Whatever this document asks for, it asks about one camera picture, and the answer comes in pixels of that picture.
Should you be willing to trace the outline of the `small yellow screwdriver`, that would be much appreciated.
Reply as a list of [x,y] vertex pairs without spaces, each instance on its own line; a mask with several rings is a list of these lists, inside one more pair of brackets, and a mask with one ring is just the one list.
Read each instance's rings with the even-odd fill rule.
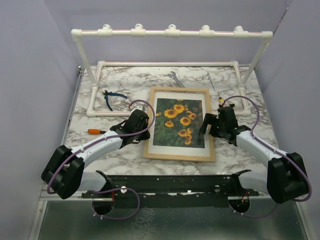
[[218,93],[218,100],[219,104],[222,105],[224,103],[224,99],[221,97],[221,95]]

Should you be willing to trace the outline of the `wooden picture frame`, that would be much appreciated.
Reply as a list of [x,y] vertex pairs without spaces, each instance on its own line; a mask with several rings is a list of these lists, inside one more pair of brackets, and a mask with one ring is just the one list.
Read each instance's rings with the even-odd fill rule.
[[[158,98],[201,100],[203,121],[206,113],[212,111],[210,93],[204,88],[178,88],[178,87],[152,87],[150,90],[149,103],[153,109],[148,114],[156,121],[156,105]],[[215,148],[212,137],[204,134],[205,148],[171,147],[153,145],[154,125],[152,124],[149,132],[150,139],[144,147],[143,156],[149,159],[172,160],[172,161],[191,161],[191,162],[214,162]]]

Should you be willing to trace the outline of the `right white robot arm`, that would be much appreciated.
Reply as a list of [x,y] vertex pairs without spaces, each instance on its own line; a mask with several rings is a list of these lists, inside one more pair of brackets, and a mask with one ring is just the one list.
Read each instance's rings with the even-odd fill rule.
[[209,134],[239,147],[264,165],[263,173],[243,170],[234,173],[229,189],[240,196],[248,189],[266,193],[278,204],[308,199],[310,181],[301,155],[279,150],[254,135],[251,128],[239,125],[232,107],[220,107],[217,114],[206,113],[199,136]]

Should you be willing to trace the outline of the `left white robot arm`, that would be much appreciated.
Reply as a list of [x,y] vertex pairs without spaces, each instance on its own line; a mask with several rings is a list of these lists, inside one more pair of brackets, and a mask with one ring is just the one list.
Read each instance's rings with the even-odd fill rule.
[[99,170],[84,172],[85,168],[108,153],[149,139],[148,123],[148,115],[136,109],[127,120],[90,142],[72,148],[59,146],[41,174],[48,193],[63,200],[77,191],[94,191],[97,196],[106,197],[111,190],[108,177]]

